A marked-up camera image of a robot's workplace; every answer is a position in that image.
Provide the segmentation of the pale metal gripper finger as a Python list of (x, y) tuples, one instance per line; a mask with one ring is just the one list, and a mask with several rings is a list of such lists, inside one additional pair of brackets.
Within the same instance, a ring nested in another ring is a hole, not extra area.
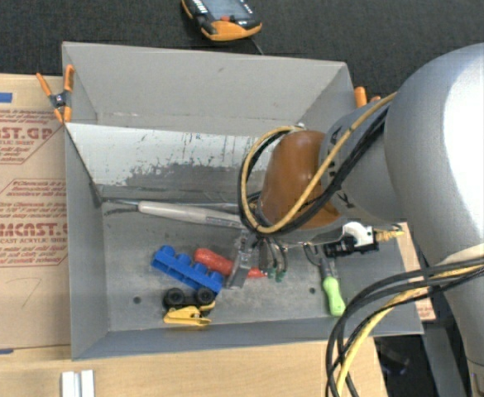
[(248, 256), (238, 256), (234, 261), (232, 272), (227, 279), (226, 288), (241, 289), (246, 282), (250, 269), (250, 258)]

